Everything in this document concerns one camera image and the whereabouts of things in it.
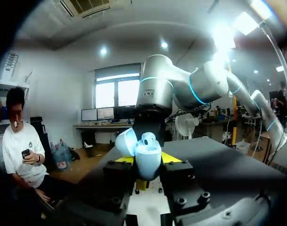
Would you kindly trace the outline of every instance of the ceiling light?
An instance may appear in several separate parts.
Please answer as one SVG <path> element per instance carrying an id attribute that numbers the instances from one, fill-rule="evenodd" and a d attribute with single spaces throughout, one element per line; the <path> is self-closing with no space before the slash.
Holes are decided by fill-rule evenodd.
<path id="1" fill-rule="evenodd" d="M 100 50 L 100 53 L 102 55 L 106 54 L 107 53 L 107 49 L 105 47 L 103 47 L 101 50 Z"/>
<path id="2" fill-rule="evenodd" d="M 167 48 L 167 43 L 164 41 L 164 42 L 162 42 L 161 46 L 162 46 L 162 48 Z"/>
<path id="3" fill-rule="evenodd" d="M 228 55 L 224 51 L 217 52 L 213 55 L 213 61 L 218 63 L 219 65 L 225 65 L 225 63 L 229 63 L 230 60 L 228 58 Z"/>
<path id="4" fill-rule="evenodd" d="M 241 13 L 233 23 L 233 27 L 238 29 L 244 35 L 248 35 L 257 28 L 257 23 L 246 12 Z"/>
<path id="5" fill-rule="evenodd" d="M 253 0 L 250 6 L 258 13 L 258 15 L 260 15 L 263 20 L 268 19 L 272 15 L 271 10 L 262 0 Z"/>
<path id="6" fill-rule="evenodd" d="M 227 51 L 235 48 L 233 31 L 226 25 L 217 25 L 213 34 L 214 43 L 219 51 Z"/>
<path id="7" fill-rule="evenodd" d="M 283 66 L 277 67 L 276 70 L 277 70 L 278 72 L 282 72 L 282 71 L 284 71 L 284 67 L 283 67 Z"/>

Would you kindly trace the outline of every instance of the shelf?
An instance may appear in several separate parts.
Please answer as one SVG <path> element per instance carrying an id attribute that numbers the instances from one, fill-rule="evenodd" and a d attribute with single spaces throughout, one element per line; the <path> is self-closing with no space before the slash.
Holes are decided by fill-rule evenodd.
<path id="1" fill-rule="evenodd" d="M 9 125 L 9 124 L 10 124 L 9 119 L 0 121 L 0 126 L 1 125 Z"/>
<path id="2" fill-rule="evenodd" d="M 22 89 L 28 89 L 29 84 L 26 82 L 17 82 L 17 81 L 5 81 L 0 80 L 0 89 L 1 90 L 10 90 L 11 88 L 21 87 Z"/>

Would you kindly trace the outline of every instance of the air conditioning vent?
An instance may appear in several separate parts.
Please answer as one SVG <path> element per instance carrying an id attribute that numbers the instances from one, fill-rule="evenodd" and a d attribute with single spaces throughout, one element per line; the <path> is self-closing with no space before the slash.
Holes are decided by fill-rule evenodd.
<path id="1" fill-rule="evenodd" d="M 131 0 L 61 0 L 61 6 L 71 17 L 87 17 L 97 12 L 131 4 Z"/>

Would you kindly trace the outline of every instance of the wooden floor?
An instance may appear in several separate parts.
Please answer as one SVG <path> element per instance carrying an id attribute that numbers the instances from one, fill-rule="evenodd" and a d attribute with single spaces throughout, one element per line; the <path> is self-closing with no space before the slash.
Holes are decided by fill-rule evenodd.
<path id="1" fill-rule="evenodd" d="M 88 158 L 84 148 L 76 150 L 80 160 L 75 160 L 65 171 L 53 171 L 50 176 L 66 180 L 77 184 L 87 173 L 89 173 L 98 162 L 111 150 L 110 145 L 97 144 L 96 147 L 90 148 L 93 157 Z"/>

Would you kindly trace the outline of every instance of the smartphone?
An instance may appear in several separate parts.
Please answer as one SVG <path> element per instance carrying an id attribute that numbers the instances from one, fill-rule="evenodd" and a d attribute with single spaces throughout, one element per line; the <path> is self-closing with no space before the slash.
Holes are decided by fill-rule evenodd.
<path id="1" fill-rule="evenodd" d="M 25 159 L 26 156 L 30 155 L 29 149 L 22 151 L 22 158 Z"/>

